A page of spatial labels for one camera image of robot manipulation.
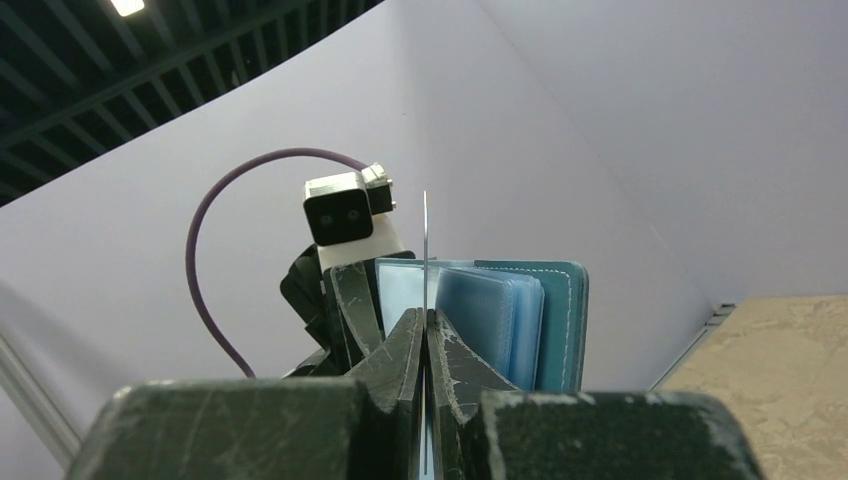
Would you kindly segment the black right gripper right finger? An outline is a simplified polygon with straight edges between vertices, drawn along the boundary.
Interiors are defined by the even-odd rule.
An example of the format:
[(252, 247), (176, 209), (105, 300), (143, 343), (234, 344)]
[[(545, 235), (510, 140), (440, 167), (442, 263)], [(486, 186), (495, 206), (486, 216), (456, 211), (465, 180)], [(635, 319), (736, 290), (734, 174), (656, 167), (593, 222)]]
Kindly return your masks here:
[(447, 317), (427, 314), (428, 400), (438, 479), (761, 479), (739, 422), (688, 391), (518, 389)]

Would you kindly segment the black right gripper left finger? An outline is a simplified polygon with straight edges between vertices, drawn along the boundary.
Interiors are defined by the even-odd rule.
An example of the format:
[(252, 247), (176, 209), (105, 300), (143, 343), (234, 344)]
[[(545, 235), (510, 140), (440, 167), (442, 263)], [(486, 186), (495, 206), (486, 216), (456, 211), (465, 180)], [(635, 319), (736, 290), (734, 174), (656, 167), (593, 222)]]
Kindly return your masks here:
[(71, 479), (406, 479), (417, 472), (424, 314), (342, 376), (156, 381), (117, 391)]

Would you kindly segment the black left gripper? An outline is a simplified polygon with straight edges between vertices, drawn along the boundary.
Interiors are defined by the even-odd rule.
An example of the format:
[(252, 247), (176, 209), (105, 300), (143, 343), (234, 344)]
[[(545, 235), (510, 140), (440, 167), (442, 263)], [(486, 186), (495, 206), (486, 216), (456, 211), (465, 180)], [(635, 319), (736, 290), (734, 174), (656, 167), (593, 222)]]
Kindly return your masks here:
[(334, 266), (323, 278), (317, 246), (307, 247), (280, 292), (320, 349), (289, 377), (414, 374), (415, 273), (414, 256), (404, 252)]

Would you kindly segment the blue leather card holder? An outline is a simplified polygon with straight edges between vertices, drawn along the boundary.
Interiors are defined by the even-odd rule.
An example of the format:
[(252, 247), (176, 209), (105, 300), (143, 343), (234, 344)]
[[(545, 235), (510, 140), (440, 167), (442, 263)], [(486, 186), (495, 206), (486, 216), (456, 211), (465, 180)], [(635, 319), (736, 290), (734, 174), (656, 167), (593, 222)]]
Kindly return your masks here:
[[(415, 261), (412, 298), (423, 312), (423, 261)], [(428, 290), (428, 312), (443, 313), (460, 338), (518, 389), (579, 391), (589, 297), (583, 266), (569, 261), (431, 260)], [(423, 479), (422, 425), (421, 419), (412, 479)], [(438, 479), (430, 414), (429, 427), (429, 479)]]

